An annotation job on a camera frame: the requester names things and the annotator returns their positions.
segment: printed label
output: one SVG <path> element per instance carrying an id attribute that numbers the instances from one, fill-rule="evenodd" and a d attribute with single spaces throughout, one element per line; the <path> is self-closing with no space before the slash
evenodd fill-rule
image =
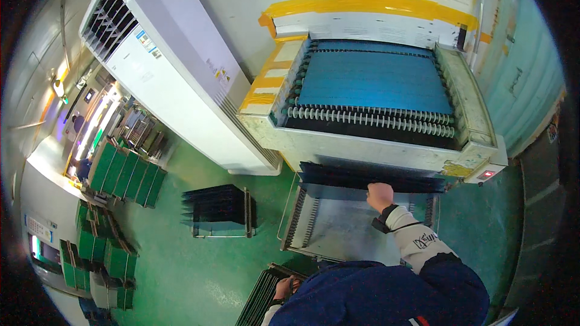
<path id="1" fill-rule="evenodd" d="M 33 235 L 41 237 L 46 241 L 48 241 L 49 243 L 52 243 L 53 233 L 50 229 L 48 229 L 48 227 L 45 227 L 44 225 L 35 221 L 33 218 L 30 218 L 26 214 L 24 214 L 24 225 Z"/>
<path id="2" fill-rule="evenodd" d="M 153 40 L 149 38 L 149 36 L 147 35 L 147 33 L 145 33 L 144 30 L 142 30 L 141 32 L 139 32 L 139 34 L 137 34 L 137 39 L 141 42 L 141 45 L 143 46 L 143 48 L 145 48 L 145 50 L 148 53 L 153 54 L 153 57 L 155 58 L 161 57 L 161 51 L 157 48 L 155 43 L 153 43 Z"/>
<path id="3" fill-rule="evenodd" d="M 418 239 L 415 239 L 413 243 L 417 246 L 418 249 L 424 250 L 427 248 L 431 243 L 435 242 L 438 236 L 435 233 L 428 235 L 427 233 L 423 233 Z"/>
<path id="4" fill-rule="evenodd" d="M 552 143 L 558 138 L 558 127 L 553 123 L 546 129 L 547 132 L 547 140 Z"/>

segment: white sleeve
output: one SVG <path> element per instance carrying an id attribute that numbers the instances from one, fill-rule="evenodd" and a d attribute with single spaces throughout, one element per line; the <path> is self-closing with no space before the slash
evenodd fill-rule
<path id="1" fill-rule="evenodd" d="M 282 307 L 282 306 L 281 305 L 273 305 L 270 308 L 268 308 L 268 310 L 264 314 L 264 321 L 262 321 L 261 326 L 268 326 L 270 324 L 270 320 L 272 319 L 272 316 L 274 316 L 274 313 L 276 313 L 276 311 L 280 307 Z"/>
<path id="2" fill-rule="evenodd" d="M 388 215 L 386 226 L 394 230 L 416 222 L 417 220 L 404 206 L 398 206 Z M 423 268 L 425 261 L 438 253 L 453 253 L 457 256 L 431 228 L 423 224 L 405 227 L 393 232 L 393 235 L 401 250 L 401 257 L 413 267 L 413 272 L 417 274 Z"/>

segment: fist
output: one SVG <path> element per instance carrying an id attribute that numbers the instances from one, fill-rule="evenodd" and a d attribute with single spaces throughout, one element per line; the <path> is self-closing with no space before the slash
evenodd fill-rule
<path id="1" fill-rule="evenodd" d="M 366 202 L 377 212 L 382 213 L 383 209 L 393 204 L 393 195 L 393 188 L 389 184 L 371 183 L 368 185 Z"/>
<path id="2" fill-rule="evenodd" d="M 274 294 L 274 299 L 283 299 L 292 295 L 292 293 L 296 292 L 298 286 L 300 286 L 300 280 L 294 278 L 294 276 L 279 280 L 276 284 L 276 293 Z"/>

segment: worker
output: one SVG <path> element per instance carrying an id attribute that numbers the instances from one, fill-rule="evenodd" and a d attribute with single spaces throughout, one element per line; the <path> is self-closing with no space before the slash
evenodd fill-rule
<path id="1" fill-rule="evenodd" d="M 85 118 L 83 117 L 82 114 L 78 115 L 78 116 L 73 116 L 72 119 L 72 126 L 74 127 L 74 131 L 78 134 L 79 132 L 81 132 L 81 128 L 83 123 L 85 123 Z"/>
<path id="2" fill-rule="evenodd" d="M 482 325 L 489 295 L 475 272 L 432 229 L 393 204 L 390 185 L 369 184 L 366 195 L 381 214 L 378 228 L 394 235 L 412 270 L 361 260 L 322 268 L 302 285 L 283 279 L 262 326 Z"/>
<path id="3" fill-rule="evenodd" d="M 91 171 L 91 165 L 93 162 L 89 158 L 84 158 L 81 160 L 71 159 L 71 166 L 76 168 L 75 175 L 78 180 L 82 183 L 83 181 L 89 179 L 89 172 Z"/>

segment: warning sticker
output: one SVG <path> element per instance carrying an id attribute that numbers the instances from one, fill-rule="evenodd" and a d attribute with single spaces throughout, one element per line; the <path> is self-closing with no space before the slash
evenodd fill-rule
<path id="1" fill-rule="evenodd" d="M 161 51 L 157 48 L 155 43 L 153 43 L 153 40 L 151 40 L 151 38 L 149 38 L 149 36 L 147 35 L 147 33 L 145 33 L 144 30 L 139 32 L 139 34 L 137 34 L 136 37 L 141 42 L 141 45 L 143 46 L 143 48 L 145 48 L 145 50 L 148 53 L 153 54 L 153 56 L 155 58 L 161 57 Z"/>
<path id="2" fill-rule="evenodd" d="M 218 82 L 220 83 L 221 87 L 228 91 L 229 90 L 229 85 L 228 82 L 230 81 L 230 76 L 227 75 L 227 71 L 226 68 L 224 66 L 221 66 L 219 69 L 214 65 L 214 63 L 212 62 L 211 59 L 208 58 L 208 60 L 206 61 L 207 65 L 209 66 L 209 69 L 211 70 L 213 76 L 218 80 Z"/>
<path id="3" fill-rule="evenodd" d="M 552 143 L 558 138 L 558 127 L 551 123 L 550 126 L 546 129 L 547 132 L 547 140 Z"/>

